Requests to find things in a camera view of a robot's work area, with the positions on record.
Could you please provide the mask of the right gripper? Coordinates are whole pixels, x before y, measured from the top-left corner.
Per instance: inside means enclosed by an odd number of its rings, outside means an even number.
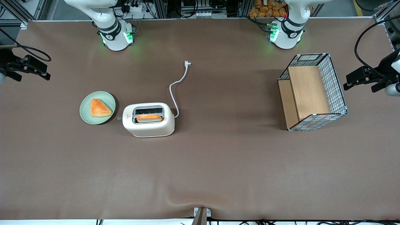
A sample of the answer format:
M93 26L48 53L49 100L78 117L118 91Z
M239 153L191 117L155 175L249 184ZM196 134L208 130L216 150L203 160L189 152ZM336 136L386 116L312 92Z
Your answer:
M22 76L19 73L7 70L8 64L15 61L16 61L16 56L14 55L11 49L9 48L0 49L1 73L8 78L20 82L22 80ZM51 75L47 72L47 68L48 68L47 64L41 62L40 60L31 55L26 55L24 58L18 59L15 65L15 71L36 74L39 75L41 78L45 79L46 81L49 81Z

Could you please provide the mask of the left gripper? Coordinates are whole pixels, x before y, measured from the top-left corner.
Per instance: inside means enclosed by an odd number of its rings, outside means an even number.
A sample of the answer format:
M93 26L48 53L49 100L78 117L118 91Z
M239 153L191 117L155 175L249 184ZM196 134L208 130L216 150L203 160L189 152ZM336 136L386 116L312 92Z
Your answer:
M378 71L386 77L386 80L392 81L393 83L399 82L399 51L400 50L397 49L394 52L390 53L388 56L384 57L377 67ZM343 88L344 91L348 91L354 86L370 83L376 83L371 86L372 93L376 93L387 87L387 82L380 82L380 75L378 73L367 68L366 66L361 66L360 68L346 75L346 83L343 84Z

